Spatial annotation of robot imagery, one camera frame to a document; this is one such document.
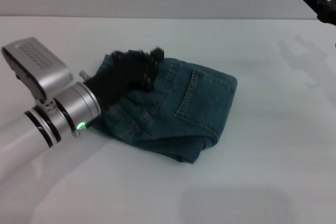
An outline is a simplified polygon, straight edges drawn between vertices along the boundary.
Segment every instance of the folded jeans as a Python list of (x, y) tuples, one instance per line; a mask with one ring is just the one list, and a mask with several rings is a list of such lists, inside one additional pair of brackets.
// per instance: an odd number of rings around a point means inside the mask
[[(111, 64), (106, 55), (98, 72)], [(140, 149), (194, 163), (218, 142), (236, 88), (233, 76), (165, 58), (154, 91), (131, 91), (103, 113), (95, 128)]]

